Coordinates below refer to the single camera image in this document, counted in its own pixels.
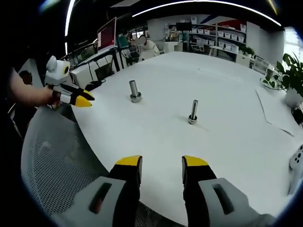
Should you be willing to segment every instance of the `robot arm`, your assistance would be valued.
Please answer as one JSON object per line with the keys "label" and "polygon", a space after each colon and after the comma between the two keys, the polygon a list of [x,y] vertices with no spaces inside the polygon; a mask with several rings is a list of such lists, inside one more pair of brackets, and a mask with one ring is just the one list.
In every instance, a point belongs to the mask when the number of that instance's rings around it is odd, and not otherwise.
{"label": "robot arm", "polygon": [[45,83],[53,89],[53,98],[78,107],[92,106],[90,101],[95,100],[93,95],[74,84],[67,82],[70,72],[68,61],[57,60],[52,56],[46,65]]}

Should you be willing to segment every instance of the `white pot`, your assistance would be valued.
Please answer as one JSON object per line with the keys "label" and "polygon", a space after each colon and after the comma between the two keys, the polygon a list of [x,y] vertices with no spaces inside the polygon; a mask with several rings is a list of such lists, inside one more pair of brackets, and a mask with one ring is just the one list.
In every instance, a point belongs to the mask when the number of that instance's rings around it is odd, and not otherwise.
{"label": "white pot", "polygon": [[295,109],[297,106],[300,105],[301,102],[303,102],[303,97],[300,94],[298,94],[298,92],[295,89],[290,88],[287,90],[287,94],[284,99],[284,102],[291,109]]}

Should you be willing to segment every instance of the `potted plant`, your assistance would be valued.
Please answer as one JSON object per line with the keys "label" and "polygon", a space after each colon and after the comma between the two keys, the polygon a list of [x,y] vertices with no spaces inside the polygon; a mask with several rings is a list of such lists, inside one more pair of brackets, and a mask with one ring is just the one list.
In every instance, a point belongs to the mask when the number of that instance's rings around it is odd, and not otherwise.
{"label": "potted plant", "polygon": [[243,55],[245,56],[252,57],[255,55],[255,51],[251,47],[240,46],[239,49],[242,51]]}
{"label": "potted plant", "polygon": [[281,84],[287,89],[285,103],[294,109],[303,102],[303,63],[299,61],[297,56],[294,57],[285,53],[283,61],[287,65],[287,69],[277,61],[276,67],[282,74]]}

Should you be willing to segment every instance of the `human arm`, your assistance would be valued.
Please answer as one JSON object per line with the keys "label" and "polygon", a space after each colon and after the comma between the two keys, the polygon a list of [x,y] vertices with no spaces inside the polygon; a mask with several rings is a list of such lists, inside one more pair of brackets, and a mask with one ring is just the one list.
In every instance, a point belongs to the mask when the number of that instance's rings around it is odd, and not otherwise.
{"label": "human arm", "polygon": [[48,87],[35,88],[24,84],[22,78],[14,69],[12,70],[9,80],[9,90],[15,101],[26,106],[41,106],[53,102],[53,91],[51,89]]}

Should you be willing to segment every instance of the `storage box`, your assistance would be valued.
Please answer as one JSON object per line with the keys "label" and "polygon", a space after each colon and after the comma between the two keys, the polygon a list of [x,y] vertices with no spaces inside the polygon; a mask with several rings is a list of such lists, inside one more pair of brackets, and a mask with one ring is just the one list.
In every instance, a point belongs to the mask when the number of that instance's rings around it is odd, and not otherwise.
{"label": "storage box", "polygon": [[204,29],[204,34],[205,35],[210,35],[210,30]]}
{"label": "storage box", "polygon": [[224,43],[223,42],[218,42],[219,43],[219,47],[224,48]]}
{"label": "storage box", "polygon": [[231,34],[228,32],[224,32],[225,38],[231,39]]}
{"label": "storage box", "polygon": [[224,32],[218,31],[218,36],[219,36],[219,37],[223,37],[223,36],[224,36]]}
{"label": "storage box", "polygon": [[246,33],[246,25],[240,25],[241,31]]}
{"label": "storage box", "polygon": [[239,36],[239,42],[243,43],[244,42],[244,37]]}
{"label": "storage box", "polygon": [[237,35],[232,34],[232,40],[237,40],[237,38],[238,38]]}
{"label": "storage box", "polygon": [[232,46],[230,44],[225,44],[225,49],[228,51],[232,50]]}
{"label": "storage box", "polygon": [[190,17],[193,25],[197,24],[197,17]]}
{"label": "storage box", "polygon": [[209,40],[208,43],[210,46],[214,46],[214,40]]}
{"label": "storage box", "polygon": [[204,45],[208,45],[208,39],[202,39],[202,43],[203,43]]}
{"label": "storage box", "polygon": [[232,44],[232,52],[239,53],[239,47],[235,44]]}

